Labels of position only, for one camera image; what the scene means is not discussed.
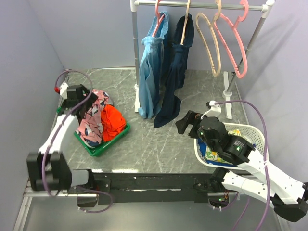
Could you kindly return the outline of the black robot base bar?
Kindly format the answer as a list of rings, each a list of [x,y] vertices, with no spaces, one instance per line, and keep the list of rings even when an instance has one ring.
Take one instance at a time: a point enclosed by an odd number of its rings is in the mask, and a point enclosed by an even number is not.
[[[138,202],[207,203],[211,193],[225,193],[222,175],[209,173],[92,173],[90,185],[71,187],[69,194],[96,194],[100,205]]]

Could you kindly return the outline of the pink shark print shorts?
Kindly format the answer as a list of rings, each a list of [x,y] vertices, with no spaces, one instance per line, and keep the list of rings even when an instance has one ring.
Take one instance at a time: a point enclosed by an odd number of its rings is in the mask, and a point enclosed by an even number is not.
[[[98,99],[86,112],[76,130],[77,135],[91,149],[98,147],[102,143],[103,125],[101,112],[106,105],[114,105],[106,91],[94,89],[92,95],[94,94],[98,96]]]

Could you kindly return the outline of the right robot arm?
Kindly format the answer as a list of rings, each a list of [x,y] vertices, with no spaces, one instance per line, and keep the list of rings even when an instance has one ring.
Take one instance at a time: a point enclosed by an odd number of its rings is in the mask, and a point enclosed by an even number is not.
[[[179,134],[183,134],[188,125],[191,138],[200,138],[206,146],[227,162],[249,172],[258,180],[241,177],[234,172],[217,167],[206,184],[199,189],[237,191],[254,197],[274,209],[283,219],[297,222],[308,212],[308,185],[293,179],[271,162],[245,138],[230,134],[226,124],[217,117],[208,117],[194,111],[188,111],[185,117],[176,122]]]

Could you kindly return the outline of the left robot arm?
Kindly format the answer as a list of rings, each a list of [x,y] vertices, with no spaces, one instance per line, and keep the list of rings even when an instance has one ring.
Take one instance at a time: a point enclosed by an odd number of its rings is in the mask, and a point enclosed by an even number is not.
[[[31,188],[35,192],[50,193],[78,186],[84,193],[91,193],[96,187],[92,171],[71,170],[64,151],[98,96],[82,84],[69,86],[63,82],[54,90],[63,102],[49,137],[37,152],[30,152],[26,159]]]

